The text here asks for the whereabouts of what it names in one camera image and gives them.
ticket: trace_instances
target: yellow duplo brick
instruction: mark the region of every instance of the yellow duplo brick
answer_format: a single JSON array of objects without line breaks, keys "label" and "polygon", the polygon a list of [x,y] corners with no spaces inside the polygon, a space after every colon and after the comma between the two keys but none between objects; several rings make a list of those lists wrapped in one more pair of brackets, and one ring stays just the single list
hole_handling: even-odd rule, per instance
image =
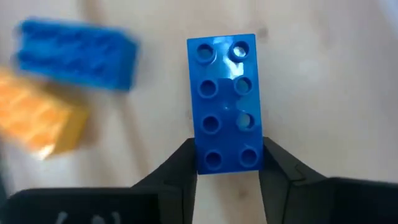
[{"label": "yellow duplo brick", "polygon": [[0,68],[0,130],[39,159],[71,151],[88,117],[81,103],[66,100]]}]

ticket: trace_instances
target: yellow lego brick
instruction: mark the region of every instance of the yellow lego brick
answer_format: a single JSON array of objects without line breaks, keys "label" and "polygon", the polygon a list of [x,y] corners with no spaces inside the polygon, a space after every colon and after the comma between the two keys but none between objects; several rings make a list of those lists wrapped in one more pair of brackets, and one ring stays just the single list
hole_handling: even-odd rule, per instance
[{"label": "yellow lego brick", "polygon": [[72,150],[88,110],[0,68],[0,129],[39,159]]}]

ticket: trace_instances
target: blurry blue brick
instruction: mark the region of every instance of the blurry blue brick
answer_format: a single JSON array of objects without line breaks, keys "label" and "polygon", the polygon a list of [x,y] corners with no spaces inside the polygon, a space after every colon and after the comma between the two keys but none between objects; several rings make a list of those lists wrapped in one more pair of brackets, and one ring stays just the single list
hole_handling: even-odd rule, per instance
[{"label": "blurry blue brick", "polygon": [[84,86],[129,90],[137,43],[120,30],[28,19],[19,26],[21,70]]},{"label": "blurry blue brick", "polygon": [[198,173],[262,169],[255,35],[188,39],[187,47]]}]

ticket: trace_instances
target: wooden surface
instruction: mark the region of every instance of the wooden surface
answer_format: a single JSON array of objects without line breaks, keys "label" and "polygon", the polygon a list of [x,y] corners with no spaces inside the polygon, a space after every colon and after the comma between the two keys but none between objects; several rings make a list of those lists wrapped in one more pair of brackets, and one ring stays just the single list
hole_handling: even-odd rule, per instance
[{"label": "wooden surface", "polygon": [[[95,113],[73,154],[5,143],[11,192],[130,186],[192,136],[186,39],[253,32],[264,133],[322,174],[398,181],[397,38],[375,0],[0,2],[0,59],[29,15],[120,26],[142,40],[128,95],[85,90]],[[195,223],[265,223],[255,172],[200,176]]]}]

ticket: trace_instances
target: blue lego brick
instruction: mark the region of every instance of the blue lego brick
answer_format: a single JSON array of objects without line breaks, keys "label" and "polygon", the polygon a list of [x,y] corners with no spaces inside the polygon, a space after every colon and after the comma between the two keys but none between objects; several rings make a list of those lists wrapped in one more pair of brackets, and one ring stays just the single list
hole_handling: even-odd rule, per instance
[{"label": "blue lego brick", "polygon": [[199,174],[264,167],[254,34],[187,40]]},{"label": "blue lego brick", "polygon": [[16,64],[62,83],[128,91],[137,42],[121,30],[28,19],[19,28]]}]

